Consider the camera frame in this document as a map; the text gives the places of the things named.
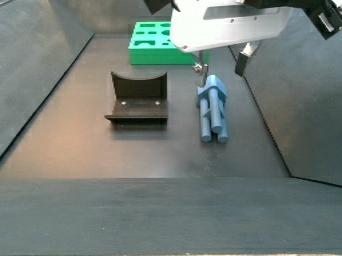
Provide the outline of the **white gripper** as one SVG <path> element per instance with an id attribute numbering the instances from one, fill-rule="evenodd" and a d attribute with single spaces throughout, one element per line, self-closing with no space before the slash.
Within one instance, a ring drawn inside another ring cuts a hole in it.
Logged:
<path id="1" fill-rule="evenodd" d="M 244 76 L 261 40 L 281 34 L 292 14 L 290 7 L 258 9 L 242 0 L 174 0 L 174 5 L 170 39 L 183 52 L 194 52 L 199 87 L 206 85 L 209 74 L 203 50 L 249 42 L 235 65 L 235 73 Z"/>

